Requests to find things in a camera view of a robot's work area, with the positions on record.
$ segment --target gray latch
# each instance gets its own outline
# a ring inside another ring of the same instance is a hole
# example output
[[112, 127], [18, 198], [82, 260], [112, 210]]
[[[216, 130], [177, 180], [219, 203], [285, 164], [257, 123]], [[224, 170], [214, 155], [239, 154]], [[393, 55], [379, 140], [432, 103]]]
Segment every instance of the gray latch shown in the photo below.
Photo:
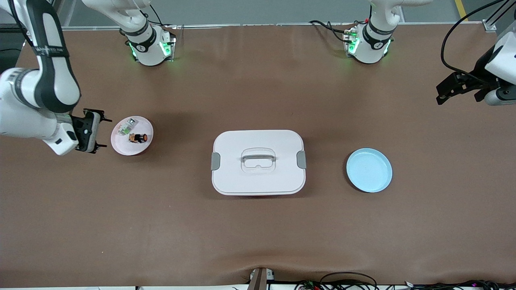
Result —
[[297, 167], [301, 169], [307, 168], [307, 156], [304, 151], [299, 151], [296, 155], [297, 157]]
[[220, 154], [217, 152], [212, 153], [212, 171], [220, 168]]

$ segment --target white storage box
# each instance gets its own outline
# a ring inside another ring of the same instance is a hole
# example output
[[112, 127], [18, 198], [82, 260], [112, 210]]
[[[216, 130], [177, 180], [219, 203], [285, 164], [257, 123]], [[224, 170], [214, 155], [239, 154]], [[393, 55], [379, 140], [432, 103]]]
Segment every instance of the white storage box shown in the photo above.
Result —
[[228, 131], [213, 145], [213, 187], [228, 196], [291, 195], [307, 167], [303, 140], [290, 130]]

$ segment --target black strap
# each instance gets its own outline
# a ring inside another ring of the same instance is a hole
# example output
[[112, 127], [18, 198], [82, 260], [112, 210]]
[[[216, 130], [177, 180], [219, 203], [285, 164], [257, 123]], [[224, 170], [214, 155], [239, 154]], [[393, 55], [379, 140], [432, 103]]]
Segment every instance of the black strap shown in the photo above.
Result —
[[379, 40], [379, 39], [373, 38], [367, 32], [367, 26], [364, 26], [364, 30], [362, 30], [362, 34], [364, 36], [364, 40], [367, 43], [369, 43], [371, 45], [371, 49], [373, 49], [375, 51], [382, 49], [389, 42], [389, 40], [391, 39], [390, 37], [386, 38], [386, 39], [383, 39], [383, 40]]
[[147, 51], [149, 51], [149, 47], [151, 47], [151, 45], [156, 42], [156, 37], [157, 37], [157, 33], [154, 29], [152, 29], [152, 35], [146, 41], [141, 42], [141, 43], [131, 41], [130, 43], [131, 43], [131, 46], [135, 50], [137, 50], [139, 52], [147, 52]]
[[62, 46], [34, 46], [33, 51], [37, 56], [44, 57], [69, 57], [68, 49]]
[[20, 101], [22, 104], [24, 104], [25, 106], [27, 106], [29, 108], [37, 109], [37, 107], [32, 106], [27, 101], [27, 99], [23, 96], [23, 93], [22, 93], [22, 79], [23, 79], [23, 77], [25, 77], [26, 74], [28, 74], [31, 71], [34, 71], [34, 70], [21, 69], [21, 70], [15, 71], [15, 72], [11, 73], [8, 80], [11, 81], [11, 83], [12, 83], [12, 88], [14, 89], [14, 97], [16, 97], [16, 99], [18, 101]]

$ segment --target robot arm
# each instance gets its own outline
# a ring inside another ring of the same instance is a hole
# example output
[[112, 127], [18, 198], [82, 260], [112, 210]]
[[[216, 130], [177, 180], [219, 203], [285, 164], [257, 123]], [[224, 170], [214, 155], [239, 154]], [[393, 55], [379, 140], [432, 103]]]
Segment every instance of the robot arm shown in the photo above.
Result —
[[437, 103], [442, 105], [455, 95], [474, 90], [478, 90], [477, 102], [484, 100], [490, 106], [516, 103], [516, 31], [504, 34], [479, 58], [469, 75], [453, 72], [437, 85]]
[[0, 76], [0, 135], [37, 138], [58, 155], [73, 149], [95, 152], [102, 111], [71, 111], [80, 98], [61, 26], [46, 0], [0, 0], [0, 9], [27, 28], [33, 38], [39, 69], [13, 68]]
[[391, 36], [400, 20], [399, 7], [421, 6], [433, 0], [368, 0], [371, 16], [367, 23], [358, 24], [346, 37], [346, 51], [363, 63], [378, 62], [391, 43]]
[[83, 0], [115, 23], [129, 39], [134, 57], [145, 66], [155, 66], [173, 57], [175, 35], [151, 25], [140, 12], [151, 0]]
[[65, 40], [54, 8], [40, 0], [0, 0], [0, 8], [16, 11], [33, 38], [39, 70], [18, 70], [15, 96], [31, 108], [56, 113], [71, 111], [80, 98]]

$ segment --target gray floor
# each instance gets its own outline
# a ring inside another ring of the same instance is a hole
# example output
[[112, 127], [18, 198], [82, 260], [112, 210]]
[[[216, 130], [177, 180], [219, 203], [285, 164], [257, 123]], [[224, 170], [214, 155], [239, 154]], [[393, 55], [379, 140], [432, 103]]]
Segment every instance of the gray floor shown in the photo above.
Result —
[[[0, 33], [0, 50], [21, 49], [24, 39], [18, 33]], [[19, 51], [0, 52], [0, 73], [16, 65], [16, 60], [20, 55]]]
[[[154, 0], [152, 5], [164, 23], [177, 25], [353, 22], [369, 14], [369, 3], [365, 0]], [[150, 8], [144, 12], [156, 20]], [[404, 14], [409, 22], [448, 22], [460, 18], [454, 0], [406, 7]], [[114, 25], [80, 0], [66, 2], [59, 15], [63, 26]]]

